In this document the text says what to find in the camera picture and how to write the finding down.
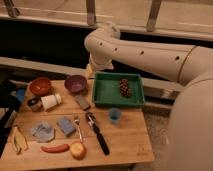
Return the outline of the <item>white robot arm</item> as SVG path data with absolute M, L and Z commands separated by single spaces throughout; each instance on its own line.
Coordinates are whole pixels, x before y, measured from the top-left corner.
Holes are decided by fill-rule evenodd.
M 106 22 L 89 33 L 86 76 L 111 69 L 114 61 L 161 79 L 152 88 L 182 87 L 171 109 L 164 171 L 213 171 L 213 48 L 126 41 L 119 27 Z

